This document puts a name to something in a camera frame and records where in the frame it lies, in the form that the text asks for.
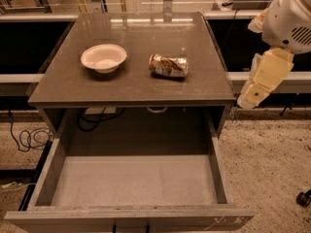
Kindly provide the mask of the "white gripper with vents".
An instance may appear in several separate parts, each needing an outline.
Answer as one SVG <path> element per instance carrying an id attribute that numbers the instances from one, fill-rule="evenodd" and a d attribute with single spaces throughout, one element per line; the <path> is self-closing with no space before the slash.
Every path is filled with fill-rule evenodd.
<path id="1" fill-rule="evenodd" d="M 237 99 L 243 109 L 258 106 L 280 85 L 294 66 L 294 54 L 311 51 L 311 0 L 273 0 L 248 29 L 262 33 L 268 45 L 279 48 L 255 54 L 249 79 Z"/>

